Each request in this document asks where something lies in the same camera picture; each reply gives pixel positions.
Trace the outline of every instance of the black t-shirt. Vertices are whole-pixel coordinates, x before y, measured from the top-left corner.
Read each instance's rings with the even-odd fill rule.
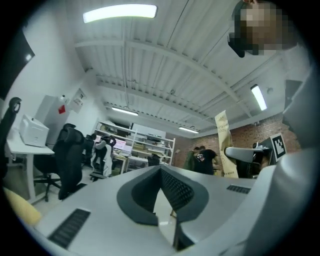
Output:
[[[217,156],[216,152],[211,149],[200,151],[194,161],[194,171],[200,174],[214,174],[212,159]]]

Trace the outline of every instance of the qr code sign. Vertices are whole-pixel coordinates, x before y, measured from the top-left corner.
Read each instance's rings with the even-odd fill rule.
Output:
[[[270,139],[272,141],[274,158],[275,158],[275,161],[277,162],[287,152],[284,139],[281,133],[271,136]]]

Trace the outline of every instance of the beige banner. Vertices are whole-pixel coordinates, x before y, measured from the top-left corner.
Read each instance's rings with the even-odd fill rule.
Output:
[[[238,178],[236,160],[230,159],[225,155],[225,148],[233,146],[226,111],[222,111],[215,116],[215,123],[218,129],[219,149],[224,177]]]

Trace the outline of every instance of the person in green shirt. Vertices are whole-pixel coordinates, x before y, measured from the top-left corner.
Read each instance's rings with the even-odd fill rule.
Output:
[[[195,156],[199,153],[200,148],[195,147],[193,151],[189,151],[188,154],[186,155],[186,159],[183,165],[183,169],[193,171],[195,168]]]

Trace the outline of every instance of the red brick wall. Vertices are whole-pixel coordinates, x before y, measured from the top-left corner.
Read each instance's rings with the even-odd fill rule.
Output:
[[[267,119],[260,121],[258,126],[252,124],[231,130],[231,136],[234,147],[252,148],[256,142],[261,142],[268,137],[282,133],[284,144],[288,153],[297,152],[300,150],[300,145],[295,134],[288,130],[288,126],[282,123],[283,115],[277,114]],[[188,139],[184,137],[177,137],[172,134],[167,135],[168,138],[176,138],[175,149],[180,149],[180,152],[175,154],[173,158],[173,165],[182,168],[186,160],[187,152],[204,145],[207,149],[212,149],[219,155],[219,139],[218,134]]]

